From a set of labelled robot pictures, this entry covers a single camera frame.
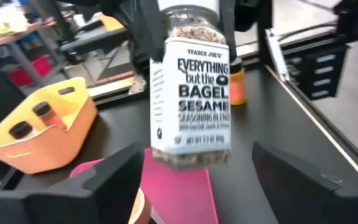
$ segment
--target orange plastic basket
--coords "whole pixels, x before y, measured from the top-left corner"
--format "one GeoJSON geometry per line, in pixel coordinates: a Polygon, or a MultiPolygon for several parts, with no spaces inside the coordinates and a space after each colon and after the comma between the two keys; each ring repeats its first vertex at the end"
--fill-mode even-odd
{"type": "Polygon", "coordinates": [[[84,78],[72,78],[41,88],[27,97],[0,123],[0,161],[26,174],[63,167],[79,153],[82,143],[96,117],[96,106],[89,97],[84,78]],[[74,87],[74,91],[60,95],[59,90],[74,87]],[[46,127],[32,108],[47,101],[67,125],[46,127]],[[37,135],[16,140],[9,129],[20,121],[27,121],[37,135]]]}

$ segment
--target red container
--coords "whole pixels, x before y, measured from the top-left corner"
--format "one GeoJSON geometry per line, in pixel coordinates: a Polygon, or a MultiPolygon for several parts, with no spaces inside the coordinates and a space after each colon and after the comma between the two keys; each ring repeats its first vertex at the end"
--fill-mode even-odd
{"type": "MultiPolygon", "coordinates": [[[[31,63],[41,77],[45,77],[47,73],[52,69],[52,66],[49,64],[48,58],[45,55],[37,57],[36,59],[31,61],[31,63]]],[[[31,83],[33,83],[33,79],[31,78],[31,76],[27,74],[27,72],[23,69],[10,72],[7,75],[17,86],[30,85],[31,83]]]]}

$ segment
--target yellow object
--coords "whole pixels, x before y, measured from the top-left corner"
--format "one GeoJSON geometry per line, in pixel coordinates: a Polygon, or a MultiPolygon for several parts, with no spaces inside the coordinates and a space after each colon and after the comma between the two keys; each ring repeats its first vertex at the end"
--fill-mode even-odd
{"type": "Polygon", "coordinates": [[[65,166],[78,155],[96,112],[84,78],[72,78],[41,88],[0,123],[0,160],[26,174],[65,166]],[[59,94],[59,90],[69,87],[75,90],[59,94]],[[32,108],[42,101],[47,101],[62,118],[67,125],[66,131],[57,126],[46,127],[35,115],[32,108]],[[37,135],[14,139],[8,131],[20,121],[31,124],[37,135]]]}
{"type": "Polygon", "coordinates": [[[115,18],[105,16],[103,13],[100,14],[99,19],[102,21],[107,31],[121,29],[124,26],[118,22],[115,18]]]}
{"type": "Polygon", "coordinates": [[[245,73],[243,69],[230,74],[230,104],[241,105],[247,101],[245,73]]]}

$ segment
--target black tabletop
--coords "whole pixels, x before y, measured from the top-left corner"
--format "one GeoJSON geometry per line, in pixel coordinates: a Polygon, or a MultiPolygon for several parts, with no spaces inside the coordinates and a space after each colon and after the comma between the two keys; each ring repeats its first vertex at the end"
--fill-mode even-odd
{"type": "MultiPolygon", "coordinates": [[[[232,159],[209,168],[220,223],[277,223],[251,159],[254,141],[311,162],[346,181],[358,173],[269,73],[247,72],[248,102],[232,107],[232,159]]],[[[99,111],[80,155],[70,165],[25,175],[17,189],[48,187],[68,177],[82,162],[106,157],[138,141],[150,144],[149,100],[99,111]]]]}

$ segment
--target pink folder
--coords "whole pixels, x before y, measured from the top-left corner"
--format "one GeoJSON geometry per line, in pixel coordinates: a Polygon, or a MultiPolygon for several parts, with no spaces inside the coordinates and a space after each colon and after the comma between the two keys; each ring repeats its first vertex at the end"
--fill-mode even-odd
{"type": "MultiPolygon", "coordinates": [[[[77,166],[70,177],[102,161],[77,166]]],[[[145,150],[141,189],[165,224],[217,224],[208,170],[175,171],[145,150]]]]}

